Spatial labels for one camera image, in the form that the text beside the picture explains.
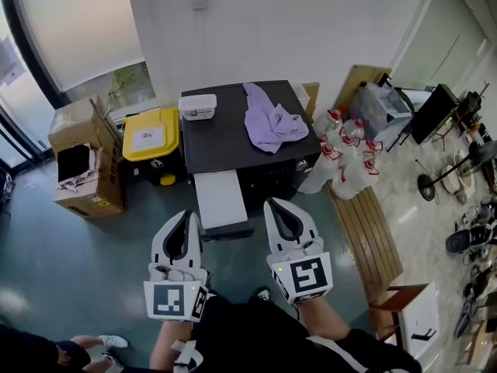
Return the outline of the wooden slatted bench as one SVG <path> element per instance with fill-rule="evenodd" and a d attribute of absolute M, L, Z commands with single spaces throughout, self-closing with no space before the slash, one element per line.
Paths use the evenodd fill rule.
<path fill-rule="evenodd" d="M 330 181 L 326 186 L 367 300 L 373 302 L 403 273 L 384 212 L 370 186 L 350 200 L 338 198 Z"/>

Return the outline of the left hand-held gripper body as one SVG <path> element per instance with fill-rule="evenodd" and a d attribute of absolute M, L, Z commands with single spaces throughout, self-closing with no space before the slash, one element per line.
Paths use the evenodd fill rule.
<path fill-rule="evenodd" d="M 144 282 L 148 317 L 162 321 L 199 322 L 207 301 L 208 272 L 203 268 L 171 268 L 150 263 Z"/>

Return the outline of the cardboard boxes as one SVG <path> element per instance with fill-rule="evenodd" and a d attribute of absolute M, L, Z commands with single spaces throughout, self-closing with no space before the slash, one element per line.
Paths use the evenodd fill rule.
<path fill-rule="evenodd" d="M 123 144 L 122 136 L 100 97 L 86 98 L 92 100 L 100 117 L 99 140 L 102 146 L 76 145 L 54 154 L 57 164 L 54 203 L 79 217 L 90 219 L 124 211 L 119 171 Z"/>

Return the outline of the white round planter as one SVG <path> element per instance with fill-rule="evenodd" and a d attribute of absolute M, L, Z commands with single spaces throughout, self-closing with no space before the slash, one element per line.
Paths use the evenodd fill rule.
<path fill-rule="evenodd" d="M 445 174 L 452 169 L 459 161 L 462 161 L 466 155 L 467 153 L 463 149 L 457 151 L 454 154 L 452 162 L 442 170 L 442 174 Z M 476 192 L 474 174 L 467 171 L 463 166 L 451 172 L 442 180 L 442 182 L 445 190 L 456 198 L 465 196 L 466 200 L 468 200 L 470 197 L 474 196 Z"/>

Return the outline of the large leaning cardboard sheet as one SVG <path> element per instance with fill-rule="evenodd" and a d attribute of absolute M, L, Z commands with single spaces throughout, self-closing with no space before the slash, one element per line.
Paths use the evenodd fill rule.
<path fill-rule="evenodd" d="M 354 64 L 346 76 L 334 107 L 348 108 L 363 82 L 378 82 L 383 74 L 390 75 L 391 73 L 391 68 Z"/>

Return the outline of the black washing machine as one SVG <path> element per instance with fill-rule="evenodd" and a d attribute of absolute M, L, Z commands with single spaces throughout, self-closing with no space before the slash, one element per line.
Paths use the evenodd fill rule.
<path fill-rule="evenodd" d="M 281 104 L 287 112 L 303 119 L 309 130 L 305 138 L 283 143 L 275 154 L 254 146 L 245 129 L 248 105 L 240 83 L 182 92 L 182 96 L 217 97 L 212 118 L 182 124 L 187 172 L 194 175 L 235 170 L 249 216 L 261 214 L 268 197 L 292 199 L 321 153 L 318 137 L 290 83 L 274 80 L 257 85 L 273 104 Z"/>

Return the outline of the white drawer tray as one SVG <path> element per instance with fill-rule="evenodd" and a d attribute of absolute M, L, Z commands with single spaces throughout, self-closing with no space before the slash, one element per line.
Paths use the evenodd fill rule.
<path fill-rule="evenodd" d="M 254 233 L 235 170 L 193 175 L 204 242 L 251 237 Z"/>

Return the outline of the white cabinet with wooden top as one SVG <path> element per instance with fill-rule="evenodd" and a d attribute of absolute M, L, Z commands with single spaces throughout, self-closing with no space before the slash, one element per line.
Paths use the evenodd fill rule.
<path fill-rule="evenodd" d="M 380 339 L 419 359 L 440 335 L 435 284 L 390 286 L 370 305 Z"/>

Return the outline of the clear plastic storage bag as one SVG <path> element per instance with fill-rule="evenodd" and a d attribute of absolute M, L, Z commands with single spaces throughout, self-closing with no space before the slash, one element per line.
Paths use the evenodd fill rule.
<path fill-rule="evenodd" d="M 350 116 L 361 119 L 364 134 L 390 145 L 412 119 L 412 110 L 389 85 L 362 82 L 349 105 Z"/>

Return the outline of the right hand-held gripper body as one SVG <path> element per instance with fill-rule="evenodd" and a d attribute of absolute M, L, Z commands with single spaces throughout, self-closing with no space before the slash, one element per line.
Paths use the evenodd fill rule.
<path fill-rule="evenodd" d="M 329 252 L 323 239 L 269 254 L 266 262 L 271 275 L 288 304 L 298 304 L 326 295 L 333 287 Z"/>

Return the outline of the cluster of clear water jugs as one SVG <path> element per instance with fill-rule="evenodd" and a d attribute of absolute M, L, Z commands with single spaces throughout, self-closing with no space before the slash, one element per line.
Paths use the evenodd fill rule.
<path fill-rule="evenodd" d="M 350 200 L 374 185 L 380 175 L 376 158 L 384 150 L 382 141 L 365 135 L 366 121 L 343 120 L 340 110 L 327 110 L 314 124 L 321 154 L 298 191 L 317 193 L 330 183 L 341 200 Z"/>

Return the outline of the purple cloth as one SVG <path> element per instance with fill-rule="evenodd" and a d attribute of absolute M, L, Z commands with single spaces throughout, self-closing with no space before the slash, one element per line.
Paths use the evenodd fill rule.
<path fill-rule="evenodd" d="M 254 146 L 276 154 L 284 142 L 308 136 L 308 126 L 300 115 L 288 113 L 280 103 L 274 106 L 266 92 L 255 83 L 243 83 L 242 86 L 248 107 L 245 129 Z"/>

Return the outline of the black flat monitor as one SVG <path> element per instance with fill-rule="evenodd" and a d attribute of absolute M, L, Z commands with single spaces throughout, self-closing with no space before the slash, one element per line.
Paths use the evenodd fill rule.
<path fill-rule="evenodd" d="M 451 89 L 445 84 L 439 84 L 411 121 L 414 142 L 420 145 L 431 138 L 458 106 L 459 100 Z"/>

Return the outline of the black bin with yellow lid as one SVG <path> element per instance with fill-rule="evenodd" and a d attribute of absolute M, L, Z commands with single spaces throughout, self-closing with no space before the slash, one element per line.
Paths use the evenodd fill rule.
<path fill-rule="evenodd" d="M 127 180 L 171 186 L 186 179 L 176 107 L 144 111 L 123 119 Z"/>

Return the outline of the black floor fan stand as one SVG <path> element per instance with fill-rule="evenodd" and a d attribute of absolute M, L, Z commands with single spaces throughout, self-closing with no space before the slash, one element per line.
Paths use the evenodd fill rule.
<path fill-rule="evenodd" d="M 422 197 L 432 201 L 435 197 L 435 184 L 454 173 L 457 178 L 466 178 L 476 173 L 484 164 L 497 157 L 497 141 L 480 145 L 476 141 L 469 145 L 468 153 L 450 169 L 446 169 L 434 180 L 426 174 L 417 179 L 417 187 Z"/>

